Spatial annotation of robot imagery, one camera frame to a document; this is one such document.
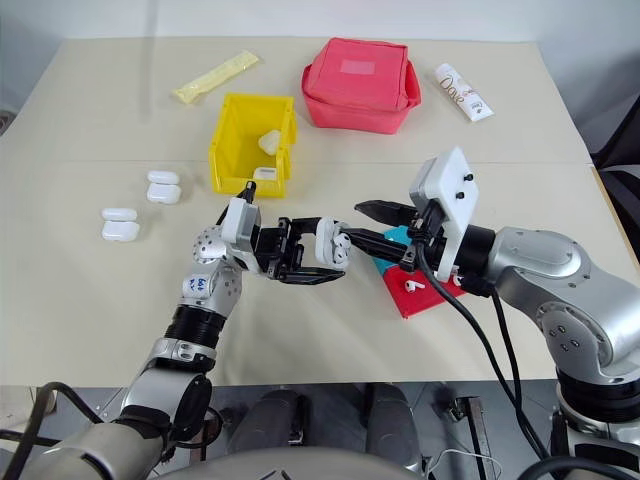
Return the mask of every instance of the teal object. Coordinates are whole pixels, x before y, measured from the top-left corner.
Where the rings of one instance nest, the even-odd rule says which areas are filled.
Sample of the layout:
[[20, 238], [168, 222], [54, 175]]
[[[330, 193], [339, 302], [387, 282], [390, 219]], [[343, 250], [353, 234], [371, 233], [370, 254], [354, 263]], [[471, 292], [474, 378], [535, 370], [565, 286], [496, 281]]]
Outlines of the teal object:
[[[403, 243], [405, 245], [411, 244], [411, 239], [407, 236], [407, 227], [396, 227], [391, 230], [387, 230], [384, 232], [384, 238], [387, 240], [393, 240], [394, 242]], [[382, 276], [384, 276], [385, 272], [389, 270], [389, 268], [397, 265], [396, 263], [375, 257], [373, 257], [373, 263], [376, 264], [376, 268]]]

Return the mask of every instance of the table surface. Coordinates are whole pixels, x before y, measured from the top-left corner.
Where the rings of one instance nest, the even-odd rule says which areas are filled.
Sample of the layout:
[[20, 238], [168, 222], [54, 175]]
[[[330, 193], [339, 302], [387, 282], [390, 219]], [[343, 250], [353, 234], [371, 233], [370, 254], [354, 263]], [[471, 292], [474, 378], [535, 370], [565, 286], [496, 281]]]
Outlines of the table surface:
[[[0, 383], [130, 382], [170, 322], [193, 238], [228, 201], [212, 193], [206, 158], [229, 91], [296, 98], [293, 176], [287, 198], [258, 199], [263, 225], [278, 216], [331, 215], [382, 230], [353, 205], [374, 198], [408, 203], [419, 165], [460, 145], [480, 188], [475, 224], [565, 233], [599, 266], [639, 283], [635, 259], [535, 45], [407, 41], [423, 105], [397, 135], [386, 136], [309, 123], [300, 73], [325, 41], [63, 44], [0, 139]], [[242, 49], [259, 55], [261, 64], [196, 105], [169, 95]], [[439, 90], [431, 72], [444, 61], [478, 89], [494, 117], [471, 124]], [[181, 175], [177, 205], [146, 201], [151, 169]], [[100, 238], [99, 212], [106, 206], [138, 210], [137, 241]], [[345, 278], [317, 287], [251, 275], [243, 281], [212, 374], [217, 384], [494, 378], [462, 318], [442, 305], [401, 320], [370, 258], [360, 252]], [[508, 365], [490, 302], [462, 298]], [[521, 376], [552, 377], [533, 323], [511, 308], [507, 316]]]

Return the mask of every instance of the dark chair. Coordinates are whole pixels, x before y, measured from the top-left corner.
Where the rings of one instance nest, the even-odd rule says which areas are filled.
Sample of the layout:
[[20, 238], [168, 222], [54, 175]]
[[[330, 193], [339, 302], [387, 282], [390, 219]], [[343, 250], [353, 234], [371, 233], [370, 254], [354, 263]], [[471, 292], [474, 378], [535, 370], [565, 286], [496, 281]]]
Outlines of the dark chair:
[[640, 97], [591, 158], [640, 260]]

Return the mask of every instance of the white toothpaste tube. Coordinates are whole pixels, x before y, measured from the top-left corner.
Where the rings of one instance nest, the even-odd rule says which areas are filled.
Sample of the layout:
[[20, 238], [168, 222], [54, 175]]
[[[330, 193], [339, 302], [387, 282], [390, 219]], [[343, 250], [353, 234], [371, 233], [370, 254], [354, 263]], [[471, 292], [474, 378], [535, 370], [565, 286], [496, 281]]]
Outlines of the white toothpaste tube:
[[447, 95], [451, 97], [458, 107], [469, 117], [472, 122], [493, 115], [493, 110], [478, 95], [471, 86], [464, 81], [458, 72], [448, 63], [443, 63], [436, 68], [436, 78]]

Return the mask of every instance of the gray floor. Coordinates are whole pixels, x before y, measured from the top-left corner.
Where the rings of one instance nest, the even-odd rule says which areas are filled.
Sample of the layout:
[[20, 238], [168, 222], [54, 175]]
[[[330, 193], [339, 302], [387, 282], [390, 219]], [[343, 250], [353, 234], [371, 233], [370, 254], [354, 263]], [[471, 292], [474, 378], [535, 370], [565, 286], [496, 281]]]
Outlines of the gray floor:
[[[400, 383], [413, 408], [420, 446], [424, 456], [436, 456], [447, 448], [473, 451], [466, 421], [453, 423], [438, 415], [437, 404], [443, 397], [479, 396], [484, 407], [484, 419], [491, 452], [504, 467], [502, 479], [515, 479], [536, 457], [520, 433], [513, 408], [497, 382]], [[220, 410], [243, 412], [264, 393], [281, 386], [218, 387], [212, 405]], [[363, 384], [294, 385], [291, 388], [308, 396], [312, 410], [309, 443], [312, 445], [364, 451], [366, 431], [360, 424]], [[523, 382], [525, 411], [543, 439], [549, 438], [550, 415], [555, 405], [555, 382], [536, 380]], [[117, 416], [123, 389], [79, 389], [81, 397], [105, 420]], [[226, 442], [235, 420], [207, 449], [207, 459], [225, 454]], [[48, 416], [41, 435], [53, 438], [65, 436], [84, 428], [87, 422], [72, 405], [61, 397], [57, 410]], [[43, 450], [37, 447], [34, 452]], [[0, 450], [0, 471], [6, 468], [10, 455]], [[167, 464], [156, 467], [152, 476], [189, 465], [190, 452], [178, 449]], [[475, 460], [461, 455], [447, 455], [434, 472], [437, 480], [477, 479]]]

